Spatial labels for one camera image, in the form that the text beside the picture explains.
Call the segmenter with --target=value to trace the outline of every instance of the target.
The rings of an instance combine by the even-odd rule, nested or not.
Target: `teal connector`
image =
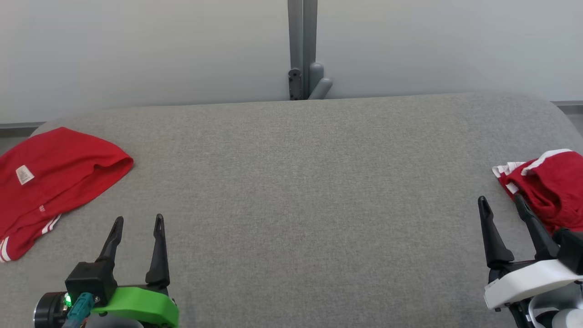
[[[91,310],[95,306],[95,300],[91,293],[82,293],[73,308],[67,314],[67,321],[62,328],[79,328],[83,324],[86,317],[91,314]]]

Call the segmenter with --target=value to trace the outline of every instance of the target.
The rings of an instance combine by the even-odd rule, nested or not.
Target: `white partition panel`
[[[583,100],[580,0],[319,0],[328,98],[474,90]]]
[[[284,100],[287,2],[2,0],[0,124]]]

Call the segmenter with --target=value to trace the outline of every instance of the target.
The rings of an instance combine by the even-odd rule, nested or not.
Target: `red cloth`
[[[513,187],[518,189],[550,233],[562,226],[583,231],[583,156],[580,154],[569,149],[546,152],[509,173],[500,172],[498,180],[512,199],[516,192]]]
[[[0,262],[22,257],[61,213],[93,200],[134,160],[116,145],[61,127],[0,157]]]

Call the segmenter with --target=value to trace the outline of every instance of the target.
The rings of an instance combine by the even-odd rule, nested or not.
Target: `white label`
[[[23,185],[34,178],[33,174],[30,173],[30,170],[26,167],[26,165],[16,169],[16,176],[18,177],[18,181],[20,181],[20,185]]]

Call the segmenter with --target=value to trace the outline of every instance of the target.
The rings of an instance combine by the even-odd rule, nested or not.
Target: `green led light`
[[[73,303],[71,303],[71,296],[69,295],[69,293],[65,293],[65,300],[63,301],[63,303],[70,308],[71,305],[73,305]]]

